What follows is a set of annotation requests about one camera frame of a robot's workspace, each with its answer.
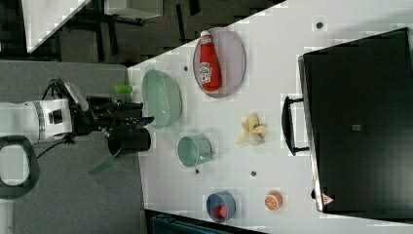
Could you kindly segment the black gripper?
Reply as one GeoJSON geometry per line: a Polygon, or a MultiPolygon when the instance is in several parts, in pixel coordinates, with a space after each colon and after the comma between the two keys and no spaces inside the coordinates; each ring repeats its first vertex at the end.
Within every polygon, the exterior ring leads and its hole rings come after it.
{"type": "MultiPolygon", "coordinates": [[[[132,101],[113,100],[110,97],[87,96],[84,101],[69,99],[70,120],[72,124],[72,137],[86,136],[92,132],[109,130],[119,122],[116,111],[141,110],[142,103],[132,101]]],[[[111,134],[127,135],[151,124],[154,117],[130,118],[124,124],[115,127],[111,134]]]]}

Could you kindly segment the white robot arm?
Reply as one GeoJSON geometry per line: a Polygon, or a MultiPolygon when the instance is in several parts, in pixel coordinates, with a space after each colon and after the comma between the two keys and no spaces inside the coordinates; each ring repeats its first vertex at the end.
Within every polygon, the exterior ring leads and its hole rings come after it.
{"type": "Polygon", "coordinates": [[[19,174],[1,176],[1,198],[16,200],[28,194],[40,177],[34,146],[73,144],[76,137],[102,132],[113,157],[146,151],[151,137],[146,126],[155,118],[142,114],[143,105],[109,97],[64,97],[1,104],[1,156],[22,163],[19,174]]]}

